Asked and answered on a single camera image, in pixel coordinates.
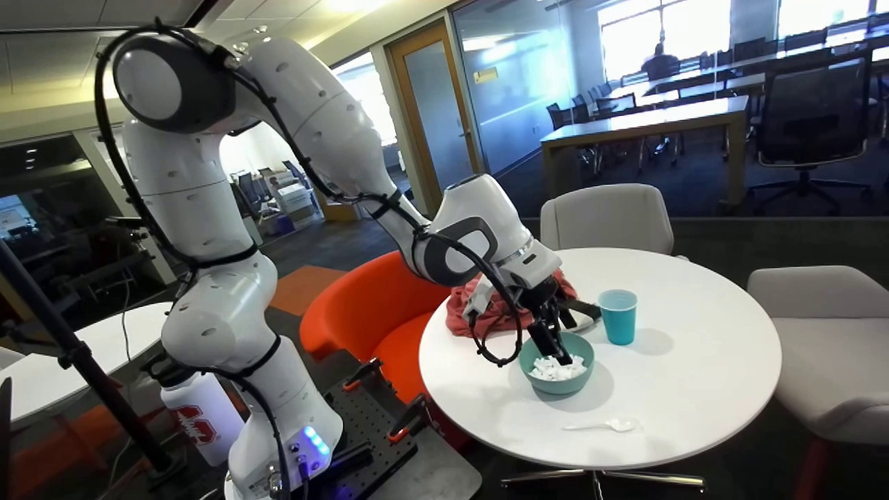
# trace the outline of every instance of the cup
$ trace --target cup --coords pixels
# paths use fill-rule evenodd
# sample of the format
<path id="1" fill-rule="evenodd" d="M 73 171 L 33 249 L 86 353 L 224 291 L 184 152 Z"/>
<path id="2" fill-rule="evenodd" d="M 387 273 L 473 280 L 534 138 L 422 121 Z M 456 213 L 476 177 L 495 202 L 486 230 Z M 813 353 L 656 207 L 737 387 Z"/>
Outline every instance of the cup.
<path id="1" fill-rule="evenodd" d="M 604 323 L 612 343 L 634 343 L 637 338 L 637 293 L 627 289 L 605 289 L 601 293 Z"/>

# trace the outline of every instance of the person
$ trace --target person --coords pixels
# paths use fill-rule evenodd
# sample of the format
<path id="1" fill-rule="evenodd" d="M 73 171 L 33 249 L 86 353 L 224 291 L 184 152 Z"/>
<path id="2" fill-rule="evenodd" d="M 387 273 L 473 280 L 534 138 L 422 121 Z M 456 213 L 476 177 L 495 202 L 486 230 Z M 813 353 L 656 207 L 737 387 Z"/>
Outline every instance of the person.
<path id="1" fill-rule="evenodd" d="M 648 80 L 672 78 L 677 73 L 677 57 L 663 52 L 663 41 L 656 43 L 656 56 L 643 64 Z"/>

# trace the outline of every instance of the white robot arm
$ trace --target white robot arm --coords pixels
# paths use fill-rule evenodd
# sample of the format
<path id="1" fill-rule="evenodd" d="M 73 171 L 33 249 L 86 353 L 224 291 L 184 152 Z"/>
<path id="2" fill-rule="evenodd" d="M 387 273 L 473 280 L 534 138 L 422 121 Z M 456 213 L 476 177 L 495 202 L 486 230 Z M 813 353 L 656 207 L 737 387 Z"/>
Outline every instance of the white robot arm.
<path id="1" fill-rule="evenodd" d="M 108 43 L 97 80 L 105 64 L 134 113 L 122 128 L 126 160 L 117 160 L 122 177 L 131 175 L 131 199 L 156 239 L 192 266 L 163 325 L 163 350 L 247 389 L 249 418 L 227 455 L 227 496 L 297 488 L 324 473 L 342 417 L 315 389 L 295 343 L 265 323 L 277 273 L 252 248 L 223 175 L 224 134 L 269 121 L 324 193 L 361 206 L 391 232 L 416 275 L 459 287 L 486 273 L 498 291 L 536 310 L 530 337 L 543 353 L 569 362 L 556 337 L 558 323 L 569 323 L 552 302 L 558 257 L 527 232 L 498 181 L 449 187 L 426 218 L 387 175 L 361 105 L 304 48 L 258 41 L 233 56 L 184 30 L 137 28 Z"/>

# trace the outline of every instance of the red chair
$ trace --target red chair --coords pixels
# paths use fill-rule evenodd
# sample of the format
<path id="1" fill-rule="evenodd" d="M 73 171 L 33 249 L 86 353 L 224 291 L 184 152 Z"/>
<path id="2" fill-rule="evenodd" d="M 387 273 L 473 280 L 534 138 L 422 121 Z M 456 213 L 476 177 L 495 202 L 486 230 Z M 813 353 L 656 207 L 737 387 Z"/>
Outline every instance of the red chair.
<path id="1" fill-rule="evenodd" d="M 447 287 L 416 277 L 391 249 L 349 270 L 311 300 L 299 343 L 315 359 L 348 350 L 359 362 L 384 362 L 381 371 L 398 400 L 415 402 L 426 395 L 419 337 L 447 291 Z"/>

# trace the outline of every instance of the teal bowl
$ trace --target teal bowl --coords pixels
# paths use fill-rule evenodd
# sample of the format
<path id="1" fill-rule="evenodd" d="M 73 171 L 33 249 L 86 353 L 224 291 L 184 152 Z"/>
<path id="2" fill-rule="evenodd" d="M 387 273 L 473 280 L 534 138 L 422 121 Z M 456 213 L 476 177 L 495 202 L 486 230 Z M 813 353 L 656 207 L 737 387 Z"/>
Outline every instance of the teal bowl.
<path id="1" fill-rule="evenodd" d="M 524 377 L 530 380 L 530 387 L 538 392 L 538 395 L 547 395 L 547 396 L 569 396 L 569 395 L 579 395 L 588 374 L 591 374 L 591 363 L 595 363 L 595 353 L 591 353 L 591 343 L 583 338 L 583 337 L 561 337 L 561 343 L 568 353 L 583 359 L 583 371 L 574 374 L 574 377 L 568 377 L 568 380 L 544 380 L 544 377 L 534 377 L 534 362 L 538 359 L 538 350 L 536 343 L 527 338 L 522 343 L 522 353 L 519 353 L 519 366 L 524 371 Z"/>

